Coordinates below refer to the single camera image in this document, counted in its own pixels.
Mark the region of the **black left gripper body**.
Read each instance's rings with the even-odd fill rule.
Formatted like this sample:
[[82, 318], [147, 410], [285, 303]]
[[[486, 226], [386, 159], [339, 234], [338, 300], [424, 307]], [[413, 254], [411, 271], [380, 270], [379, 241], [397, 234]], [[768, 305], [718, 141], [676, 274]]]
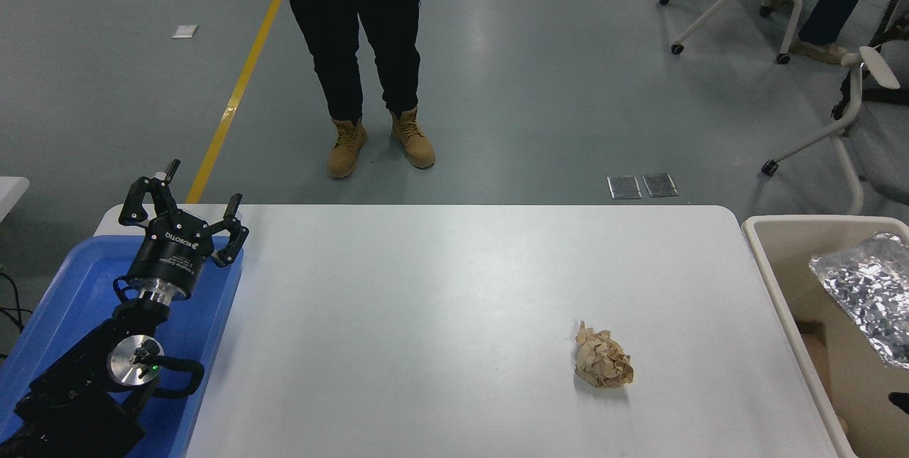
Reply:
[[145, 239], [127, 271], [130, 290], [153, 292], [169, 285], [170, 296], [178, 300], [192, 297], [207, 257], [214, 251], [211, 237], [202, 237], [207, 222], [191, 213], [160, 215], [149, 222]]

